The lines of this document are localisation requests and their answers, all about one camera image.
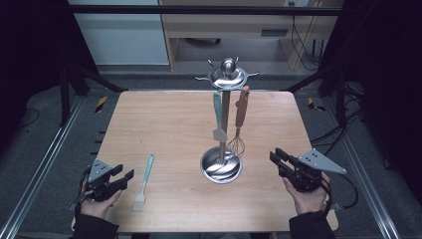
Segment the white cabinet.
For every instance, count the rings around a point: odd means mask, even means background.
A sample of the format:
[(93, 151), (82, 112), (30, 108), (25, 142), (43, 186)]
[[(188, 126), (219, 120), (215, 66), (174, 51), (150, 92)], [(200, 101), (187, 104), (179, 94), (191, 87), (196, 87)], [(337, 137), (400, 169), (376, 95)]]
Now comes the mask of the white cabinet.
[(168, 65), (159, 14), (76, 13), (97, 65)]

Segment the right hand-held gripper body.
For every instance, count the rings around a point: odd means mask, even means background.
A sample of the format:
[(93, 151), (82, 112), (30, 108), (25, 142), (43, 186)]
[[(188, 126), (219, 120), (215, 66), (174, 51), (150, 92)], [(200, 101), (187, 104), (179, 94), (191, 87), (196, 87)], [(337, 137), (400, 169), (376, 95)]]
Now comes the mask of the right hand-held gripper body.
[(315, 148), (297, 157), (297, 163), (286, 162), (287, 170), (279, 168), (279, 176), (287, 178), (298, 192), (313, 192), (322, 182), (322, 173), (346, 174), (338, 165)]

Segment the teal-handled white spatula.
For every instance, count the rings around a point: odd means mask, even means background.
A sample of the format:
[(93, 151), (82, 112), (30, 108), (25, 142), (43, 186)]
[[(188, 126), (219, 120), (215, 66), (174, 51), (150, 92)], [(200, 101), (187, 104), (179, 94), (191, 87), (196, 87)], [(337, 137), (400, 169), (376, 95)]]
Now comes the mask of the teal-handled white spatula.
[(227, 133), (222, 128), (222, 102), (219, 92), (213, 93), (213, 106), (217, 127), (213, 130), (213, 137), (220, 142), (227, 141)]

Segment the black stand leg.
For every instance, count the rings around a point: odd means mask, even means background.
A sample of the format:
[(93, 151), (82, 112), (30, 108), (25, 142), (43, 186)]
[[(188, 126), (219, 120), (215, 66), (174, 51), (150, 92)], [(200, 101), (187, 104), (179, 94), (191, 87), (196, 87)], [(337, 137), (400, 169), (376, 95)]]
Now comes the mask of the black stand leg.
[(321, 84), (317, 91), (322, 97), (327, 97), (332, 92), (335, 92), (335, 118), (341, 127), (346, 128), (344, 106), (345, 74), (339, 67), (328, 66), (317, 70), (314, 74), (308, 76), (304, 80), (287, 87), (284, 89), (284, 92), (294, 93), (316, 80), (321, 80)]
[(115, 93), (125, 92), (125, 88), (121, 88), (103, 77), (99, 73), (94, 73), (81, 65), (67, 64), (60, 72), (60, 93), (62, 119), (61, 125), (65, 125), (71, 117), (70, 106), (70, 88), (72, 88), (78, 96), (86, 96), (90, 91), (86, 79), (102, 85)]

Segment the brown-handled wire whisk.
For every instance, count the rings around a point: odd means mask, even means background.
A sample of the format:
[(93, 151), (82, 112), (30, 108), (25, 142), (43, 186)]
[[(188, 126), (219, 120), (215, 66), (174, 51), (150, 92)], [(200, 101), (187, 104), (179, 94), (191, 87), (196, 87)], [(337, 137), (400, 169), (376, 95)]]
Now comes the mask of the brown-handled wire whisk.
[(227, 147), (237, 155), (241, 156), (245, 151), (245, 143), (242, 141), (240, 133), (245, 122), (248, 102), (249, 102), (250, 88), (244, 86), (241, 90), (240, 97), (236, 103), (236, 118), (235, 118), (235, 136), (228, 143)]

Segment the person's left hand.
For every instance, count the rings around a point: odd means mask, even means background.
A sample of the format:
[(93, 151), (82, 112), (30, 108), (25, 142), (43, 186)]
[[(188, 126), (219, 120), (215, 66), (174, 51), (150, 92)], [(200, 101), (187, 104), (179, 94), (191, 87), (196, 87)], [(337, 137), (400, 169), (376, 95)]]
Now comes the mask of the person's left hand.
[(80, 213), (83, 215), (89, 215), (100, 219), (105, 219), (108, 211), (118, 201), (122, 194), (122, 191), (117, 191), (113, 196), (105, 201), (94, 201), (89, 197), (81, 201)]

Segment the black horizontal bar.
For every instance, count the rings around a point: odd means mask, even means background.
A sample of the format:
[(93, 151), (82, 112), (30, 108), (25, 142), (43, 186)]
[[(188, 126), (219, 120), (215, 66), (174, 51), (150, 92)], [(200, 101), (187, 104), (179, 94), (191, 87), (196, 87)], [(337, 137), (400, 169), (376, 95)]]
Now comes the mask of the black horizontal bar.
[(295, 15), (339, 16), (342, 8), (247, 7), (247, 6), (143, 6), (143, 5), (70, 5), (74, 13), (87, 14), (178, 14), (178, 15)]

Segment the steel utensil rack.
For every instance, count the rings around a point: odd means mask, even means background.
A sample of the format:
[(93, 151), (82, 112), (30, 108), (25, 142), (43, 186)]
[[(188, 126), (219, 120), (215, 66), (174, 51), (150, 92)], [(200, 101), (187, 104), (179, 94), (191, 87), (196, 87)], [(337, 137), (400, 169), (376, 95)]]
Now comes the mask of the steel utensil rack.
[[(230, 110), (231, 93), (241, 90), (248, 86), (250, 77), (258, 76), (259, 73), (249, 74), (238, 67), (239, 59), (227, 58), (222, 61), (219, 67), (214, 67), (211, 61), (208, 61), (213, 70), (204, 78), (198, 78), (198, 81), (207, 81), (219, 92), (222, 102), (222, 128), (227, 133), (228, 119)], [(226, 184), (236, 180), (243, 169), (242, 156), (232, 152), (228, 147), (231, 139), (226, 142), (219, 142), (218, 146), (208, 149), (200, 159), (200, 170), (202, 174), (210, 181), (219, 184)]]

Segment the yellow-black floor tape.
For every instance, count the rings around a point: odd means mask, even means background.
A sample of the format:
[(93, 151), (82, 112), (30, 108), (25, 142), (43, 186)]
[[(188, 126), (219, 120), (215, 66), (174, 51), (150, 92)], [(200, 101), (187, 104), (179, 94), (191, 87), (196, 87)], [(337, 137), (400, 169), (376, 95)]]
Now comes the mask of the yellow-black floor tape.
[(325, 112), (325, 107), (316, 106), (313, 98), (308, 98), (308, 106), (310, 109), (313, 109), (319, 112)]
[(103, 107), (106, 103), (106, 100), (107, 100), (107, 96), (102, 96), (99, 99), (98, 104), (97, 104), (96, 109), (95, 109), (95, 113), (100, 113), (102, 111), (102, 109), (103, 109)]

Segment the teal-handled basting brush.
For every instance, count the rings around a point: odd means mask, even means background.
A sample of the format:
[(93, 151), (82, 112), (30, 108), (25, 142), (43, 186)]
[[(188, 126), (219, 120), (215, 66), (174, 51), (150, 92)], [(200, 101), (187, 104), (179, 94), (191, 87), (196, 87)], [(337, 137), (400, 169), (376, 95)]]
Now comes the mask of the teal-handled basting brush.
[(155, 159), (155, 156), (152, 153), (150, 155), (149, 159), (148, 159), (148, 162), (147, 162), (147, 166), (146, 166), (145, 173), (144, 173), (144, 176), (143, 176), (141, 189), (134, 199), (134, 203), (133, 203), (133, 206), (132, 206), (133, 211), (141, 211), (143, 209), (144, 202), (145, 202), (144, 190), (145, 190), (146, 185), (147, 185), (147, 181), (148, 181), (148, 178), (149, 178), (149, 175), (150, 175), (151, 168), (152, 168), (153, 163), (154, 163), (154, 159)]

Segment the aluminium floor rail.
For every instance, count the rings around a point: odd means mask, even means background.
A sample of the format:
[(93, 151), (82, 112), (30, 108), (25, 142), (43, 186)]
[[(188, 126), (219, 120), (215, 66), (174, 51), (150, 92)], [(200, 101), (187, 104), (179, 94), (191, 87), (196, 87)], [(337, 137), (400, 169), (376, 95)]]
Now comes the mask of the aluminium floor rail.
[(0, 228), (0, 239), (14, 239), (16, 236), (23, 220), (27, 216), (29, 209), (40, 191), (50, 168), (56, 160), (57, 155), (80, 112), (84, 100), (84, 97), (75, 97), (69, 118), (66, 119), (65, 123), (59, 127), (17, 205), (8, 217), (7, 221)]
[(366, 202), (371, 215), (382, 235), (382, 238), (401, 239), (400, 234), (392, 218), (390, 217), (384, 202), (382, 201), (375, 185), (369, 177), (368, 172), (364, 168), (355, 147), (352, 145), (352, 142), (347, 135), (349, 133), (349, 130), (347, 129), (349, 122), (358, 120), (361, 117), (361, 112), (353, 112), (350, 116), (344, 117), (345, 122), (340, 122), (336, 116), (336, 109), (333, 99), (322, 98), (321, 100), (326, 106), (327, 113), (330, 116), (334, 126), (340, 127), (342, 130), (342, 134), (339, 137), (337, 144), (340, 146), (338, 151), (341, 152), (342, 156), (347, 160), (346, 174), (352, 174), (353, 178), (355, 179), (359, 196)]

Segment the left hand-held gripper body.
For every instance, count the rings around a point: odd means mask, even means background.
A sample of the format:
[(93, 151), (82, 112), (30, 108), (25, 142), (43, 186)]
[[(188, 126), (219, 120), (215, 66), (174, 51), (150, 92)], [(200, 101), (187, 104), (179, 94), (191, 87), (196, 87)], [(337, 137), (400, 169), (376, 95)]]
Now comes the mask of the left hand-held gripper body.
[(95, 159), (86, 184), (86, 196), (94, 201), (105, 201), (112, 196), (110, 178), (115, 176), (114, 168), (99, 159)]

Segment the person's right hand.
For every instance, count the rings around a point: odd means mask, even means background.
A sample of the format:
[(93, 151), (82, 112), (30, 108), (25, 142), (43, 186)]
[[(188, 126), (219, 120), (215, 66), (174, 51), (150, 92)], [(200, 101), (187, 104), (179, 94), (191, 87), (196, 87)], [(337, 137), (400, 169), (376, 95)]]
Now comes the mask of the person's right hand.
[(293, 197), (298, 215), (322, 211), (325, 200), (328, 198), (322, 186), (313, 192), (298, 192), (287, 178), (283, 179), (283, 183)]

